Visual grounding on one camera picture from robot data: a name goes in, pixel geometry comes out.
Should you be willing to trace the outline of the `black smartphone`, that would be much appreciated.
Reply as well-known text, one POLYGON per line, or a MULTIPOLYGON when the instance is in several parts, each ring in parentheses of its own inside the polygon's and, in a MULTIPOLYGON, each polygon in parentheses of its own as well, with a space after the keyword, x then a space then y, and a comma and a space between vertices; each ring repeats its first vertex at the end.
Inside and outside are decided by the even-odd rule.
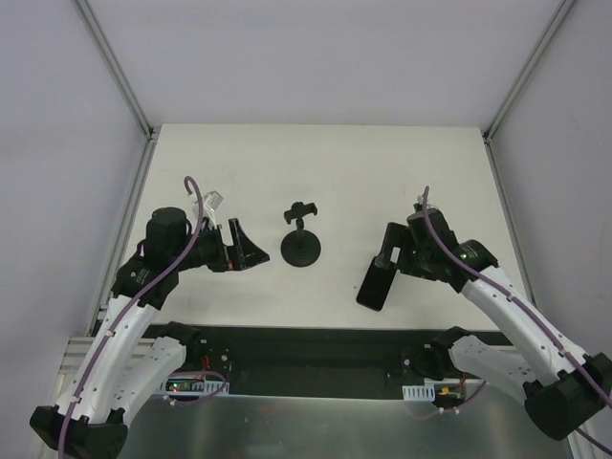
POLYGON ((358 291, 357 303, 372 311, 380 312, 386 302, 396 272, 395 263, 390 263, 386 268, 382 268, 373 258, 358 291))

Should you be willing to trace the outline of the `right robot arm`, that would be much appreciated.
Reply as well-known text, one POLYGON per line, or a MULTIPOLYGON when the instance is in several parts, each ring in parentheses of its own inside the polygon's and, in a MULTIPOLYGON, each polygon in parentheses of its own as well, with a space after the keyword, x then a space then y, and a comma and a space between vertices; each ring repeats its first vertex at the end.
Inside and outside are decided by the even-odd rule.
POLYGON ((452 327, 431 343, 424 374, 441 380, 472 374, 522 404, 548 437, 563 440, 611 404, 611 360, 566 338, 514 286, 480 242, 460 243, 437 208, 417 206, 405 224, 387 224, 358 303, 383 308, 396 273, 448 284, 511 342, 509 356, 452 327))

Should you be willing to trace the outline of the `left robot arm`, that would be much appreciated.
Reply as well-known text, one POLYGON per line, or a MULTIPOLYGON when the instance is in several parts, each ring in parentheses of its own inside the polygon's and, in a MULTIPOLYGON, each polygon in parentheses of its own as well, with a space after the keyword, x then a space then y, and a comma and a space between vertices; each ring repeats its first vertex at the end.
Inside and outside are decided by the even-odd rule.
POLYGON ((59 457, 118 457, 131 422, 172 373, 204 372, 201 332, 176 321, 162 327, 135 367, 126 365, 181 272, 241 272, 269 261, 238 219, 229 220, 229 229, 227 245, 207 217, 192 225, 179 208, 152 212, 145 237, 117 273, 106 314, 75 376, 54 404, 37 407, 30 419, 59 457))

